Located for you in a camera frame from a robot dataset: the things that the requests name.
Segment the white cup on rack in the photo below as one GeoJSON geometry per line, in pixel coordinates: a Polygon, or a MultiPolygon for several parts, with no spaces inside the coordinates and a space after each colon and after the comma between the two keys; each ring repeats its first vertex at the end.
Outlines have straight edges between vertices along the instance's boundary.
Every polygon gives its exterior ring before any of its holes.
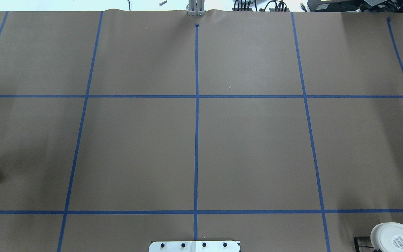
{"type": "Polygon", "coordinates": [[[370,241],[374,249],[381,252],[403,252],[403,224],[384,222],[376,225],[370,241]]]}

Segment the black laptop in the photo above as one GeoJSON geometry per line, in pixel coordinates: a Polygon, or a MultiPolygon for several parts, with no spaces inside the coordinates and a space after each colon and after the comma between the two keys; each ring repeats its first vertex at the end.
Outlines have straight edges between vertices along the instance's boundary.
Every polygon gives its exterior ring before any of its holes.
{"type": "Polygon", "coordinates": [[[403,13],[403,0],[307,0],[311,12],[403,13]]]}

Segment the aluminium frame post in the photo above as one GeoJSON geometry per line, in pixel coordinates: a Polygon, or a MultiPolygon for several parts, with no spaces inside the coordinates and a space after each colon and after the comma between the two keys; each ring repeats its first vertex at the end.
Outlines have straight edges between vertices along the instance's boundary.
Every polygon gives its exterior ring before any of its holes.
{"type": "Polygon", "coordinates": [[[189,0],[187,12],[189,16],[204,16],[206,14],[205,0],[189,0]]]}

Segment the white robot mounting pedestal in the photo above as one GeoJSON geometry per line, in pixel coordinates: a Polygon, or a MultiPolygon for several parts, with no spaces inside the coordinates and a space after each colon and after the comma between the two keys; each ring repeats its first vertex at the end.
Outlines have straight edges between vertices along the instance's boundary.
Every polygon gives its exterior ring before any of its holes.
{"type": "Polygon", "coordinates": [[[157,241],[152,242],[149,252],[240,252],[239,241],[157,241]]]}

